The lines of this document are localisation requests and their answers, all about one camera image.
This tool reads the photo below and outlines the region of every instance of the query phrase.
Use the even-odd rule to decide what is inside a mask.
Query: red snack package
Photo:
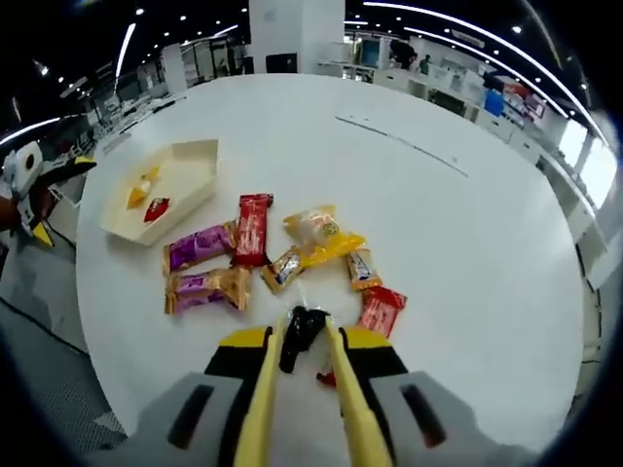
[[[154,198],[145,212],[143,222],[149,223],[159,219],[168,210],[169,203],[170,198]]]
[[[398,313],[407,304],[407,297],[385,287],[371,287],[364,290],[362,295],[363,312],[357,324],[389,338]],[[336,386],[330,360],[327,360],[315,378],[325,386]]]
[[[232,266],[259,268],[271,261],[266,256],[268,209],[273,195],[242,195],[238,217],[237,246]]]

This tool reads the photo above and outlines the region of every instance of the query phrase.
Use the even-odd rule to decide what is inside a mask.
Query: ceiling
[[[346,1],[347,19],[360,15],[360,19],[369,21],[369,25],[365,26],[367,29],[383,32],[391,29],[396,33],[408,25],[443,34],[446,27],[451,27],[485,40],[484,52],[493,54],[493,50],[500,50],[497,58],[527,77],[540,76],[532,65],[517,55],[468,29],[422,14],[366,7],[362,5],[362,0]],[[532,55],[556,74],[583,103],[587,103],[588,93],[580,88],[583,78],[577,57],[555,38],[554,45],[561,62],[556,60],[542,29],[524,2],[405,0],[397,3],[443,12],[488,29]],[[15,112],[11,110],[13,97],[17,98],[22,124],[38,122],[66,112],[72,101],[75,103],[77,95],[59,98],[69,83],[86,77],[88,88],[95,85],[97,70],[101,67],[108,65],[109,70],[114,72],[126,30],[132,22],[136,22],[137,26],[128,46],[124,71],[135,68],[147,54],[157,53],[167,44],[197,38],[199,31],[203,36],[211,35],[239,24],[238,34],[252,42],[248,14],[241,11],[248,7],[248,0],[47,0],[38,1],[36,5],[24,1],[7,3],[0,7],[4,10],[0,12],[0,18],[11,18],[5,21],[0,32],[5,70],[5,85],[0,88],[0,133],[19,126]],[[536,3],[542,19],[548,22],[555,11],[546,5],[547,2]],[[145,13],[137,16],[137,8],[143,8]],[[512,32],[514,25],[522,26],[523,32]],[[50,70],[48,75],[42,77],[33,60],[47,66]],[[60,77],[64,79],[61,84],[58,82]],[[555,97],[563,96],[549,80],[541,78],[540,86],[546,92]]]

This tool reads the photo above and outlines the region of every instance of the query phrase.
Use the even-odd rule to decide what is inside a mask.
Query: ceiling light
[[[128,26],[128,30],[126,31],[126,37],[124,37],[124,43],[121,45],[121,51],[119,52],[119,59],[117,60],[117,71],[115,72],[115,79],[119,78],[121,75],[121,67],[124,64],[124,57],[126,56],[126,50],[128,49],[129,40],[132,37],[132,33],[136,28],[136,23],[133,22],[130,26]]]
[[[6,143],[7,141],[11,141],[13,138],[17,138],[18,136],[21,136],[24,133],[27,133],[31,129],[35,129],[35,128],[38,128],[39,126],[43,126],[43,125],[55,124],[59,120],[60,120],[60,117],[56,117],[55,119],[45,120],[44,122],[40,122],[38,124],[34,124],[34,125],[31,125],[31,126],[27,126],[26,128],[19,129],[15,133],[10,134],[9,136],[5,137],[2,141],[0,141],[0,145]]]
[[[227,34],[228,32],[233,31],[234,29],[237,29],[237,28],[238,28],[238,25],[234,24],[233,26],[227,27],[227,28],[223,29],[222,31],[218,31],[213,36],[210,36],[209,39],[215,39],[217,37],[221,37],[221,36]]]
[[[489,32],[488,30],[483,29],[482,27],[479,27],[479,26],[477,26],[475,24],[472,24],[470,22],[467,22],[467,21],[465,21],[463,19],[451,17],[450,15],[445,15],[443,13],[434,12],[432,10],[427,10],[425,8],[411,7],[411,6],[407,6],[407,5],[396,5],[396,4],[392,4],[392,3],[381,3],[381,2],[363,2],[363,5],[365,5],[366,7],[385,7],[385,8],[391,8],[391,9],[396,9],[396,10],[406,10],[406,11],[409,11],[409,12],[422,13],[423,15],[429,15],[429,16],[432,16],[432,17],[436,17],[436,18],[447,20],[447,21],[451,21],[451,22],[453,22],[455,24],[460,24],[463,27],[466,27],[466,28],[471,29],[473,31],[476,31],[476,32],[478,32],[478,33],[480,33],[480,34],[482,34],[482,35],[484,35],[484,36],[486,36],[486,37],[488,37],[490,39],[493,39],[494,41],[498,42],[502,46],[510,49],[515,54],[519,55],[524,60],[528,61],[530,64],[535,66],[542,74],[544,74],[546,77],[548,77],[550,80],[552,80],[552,82],[554,82],[554,84],[556,86],[558,86],[558,88],[560,88],[560,90],[568,97],[568,99],[575,105],[575,107],[577,109],[579,109],[581,114],[591,124],[591,126],[593,127],[595,132],[601,137],[601,139],[603,140],[604,144],[606,146],[608,146],[608,143],[605,140],[604,132],[599,128],[599,126],[597,125],[597,122],[595,121],[595,119],[593,119],[593,117],[591,116],[589,111],[586,109],[586,107],[584,107],[582,105],[582,103],[579,101],[579,99],[577,97],[575,97],[573,92],[571,92],[570,89],[567,88],[563,84],[563,82],[560,79],[558,79],[551,71],[549,71],[547,68],[545,68],[545,66],[540,64],[538,61],[536,61],[536,59],[532,58],[530,55],[526,54],[524,51],[519,49],[517,46],[511,44],[510,42],[506,41],[505,39],[502,39],[501,37],[496,36],[492,32]]]
[[[479,55],[482,58],[488,59],[491,62],[493,62],[494,64],[496,64],[497,66],[500,66],[501,68],[504,68],[506,71],[510,72],[511,74],[518,76],[522,79],[522,81],[524,83],[526,83],[528,86],[530,86],[533,90],[535,90],[536,92],[538,92],[543,98],[546,98],[548,100],[551,101],[551,105],[552,107],[554,107],[554,109],[556,109],[556,111],[561,114],[563,117],[567,118],[568,114],[567,112],[565,112],[565,110],[558,105],[549,95],[547,95],[539,86],[537,86],[536,84],[534,84],[532,81],[530,81],[528,78],[526,78],[525,76],[523,76],[521,73],[519,73],[516,70],[513,70],[510,66],[502,63],[501,61],[499,61],[497,58],[493,58],[492,56],[488,56],[487,54],[485,54],[484,52],[480,52],[476,49],[474,49],[473,47],[467,46],[465,44],[462,44],[461,42],[457,42],[453,39],[449,39],[445,36],[440,36],[439,34],[433,34],[432,32],[428,32],[428,31],[422,31],[421,29],[415,29],[413,27],[405,27],[404,28],[405,31],[410,31],[410,32],[416,32],[416,33],[420,33],[423,34],[424,36],[429,36],[432,37],[433,39],[438,39],[440,41],[445,41],[445,42],[449,42],[450,44],[454,44],[458,47],[462,47],[470,52],[472,52],[473,54]]]

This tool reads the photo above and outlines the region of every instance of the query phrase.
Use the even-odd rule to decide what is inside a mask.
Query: white pillar
[[[299,73],[320,74],[329,45],[344,42],[345,13],[345,0],[249,0],[255,72],[266,73],[267,55],[297,54]]]
[[[168,91],[176,94],[188,89],[186,83],[186,73],[184,72],[184,61],[179,44],[166,46],[161,54],[165,81]]]

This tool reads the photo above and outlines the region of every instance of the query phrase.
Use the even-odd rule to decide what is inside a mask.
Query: black snack package
[[[285,332],[279,367],[284,373],[291,374],[299,352],[306,352],[312,346],[315,337],[322,331],[325,318],[329,313],[321,309],[306,309],[295,306],[292,319]]]

